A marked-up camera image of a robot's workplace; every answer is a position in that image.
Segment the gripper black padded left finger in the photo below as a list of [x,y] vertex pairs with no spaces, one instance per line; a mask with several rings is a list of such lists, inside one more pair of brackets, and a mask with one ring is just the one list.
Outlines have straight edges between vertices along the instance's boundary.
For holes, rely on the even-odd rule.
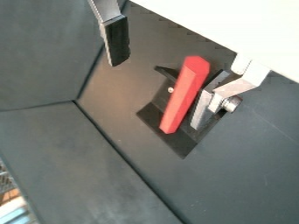
[[107,64],[115,67],[130,53],[126,16],[119,12],[117,0],[87,0],[87,4],[97,19]]

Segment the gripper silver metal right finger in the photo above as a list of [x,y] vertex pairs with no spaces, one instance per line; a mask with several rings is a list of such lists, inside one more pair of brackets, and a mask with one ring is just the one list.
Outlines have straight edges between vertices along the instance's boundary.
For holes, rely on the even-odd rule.
[[266,66],[237,54],[230,73],[222,71],[200,91],[190,127],[197,130],[204,118],[216,114],[220,109],[232,113],[240,104],[238,94],[258,87],[269,71]]

